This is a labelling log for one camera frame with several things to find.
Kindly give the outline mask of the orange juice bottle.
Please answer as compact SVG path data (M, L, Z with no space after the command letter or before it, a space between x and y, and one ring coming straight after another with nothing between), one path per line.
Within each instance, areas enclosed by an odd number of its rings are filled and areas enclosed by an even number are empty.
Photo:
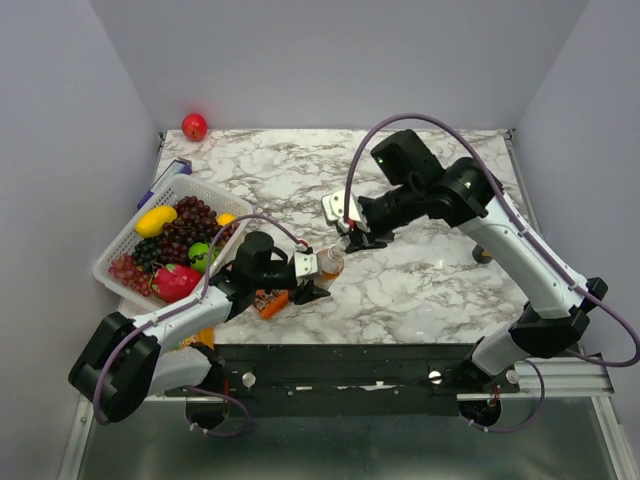
M317 254L319 276L315 278L316 287L328 290L341 275L345 266L345 253L338 246L326 248Z

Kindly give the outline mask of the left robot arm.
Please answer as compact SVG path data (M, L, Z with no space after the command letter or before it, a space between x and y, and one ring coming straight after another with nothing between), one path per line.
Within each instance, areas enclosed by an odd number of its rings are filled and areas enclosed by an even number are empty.
M275 251L269 234L251 232L201 292L134 318L119 312L104 317L68 376L91 402L95 420L122 421L157 391L191 386L201 395L214 393L222 372L206 354L193 349L184 361L164 355L204 328L244 312L257 291L288 290L298 304L328 296L315 284L321 265L312 248L302 247L289 260L276 258Z

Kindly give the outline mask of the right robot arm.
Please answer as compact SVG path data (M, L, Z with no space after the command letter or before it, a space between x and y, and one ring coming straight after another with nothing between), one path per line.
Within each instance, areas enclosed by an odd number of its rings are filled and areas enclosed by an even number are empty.
M375 199L344 191L338 226L349 252L383 248L395 229L421 217L442 220L487 251L527 298L520 317L481 338L461 364L467 389L483 391L510 365L553 358L581 339L606 283L549 251L491 172L470 157L443 167L412 130L393 133L371 156L393 188Z

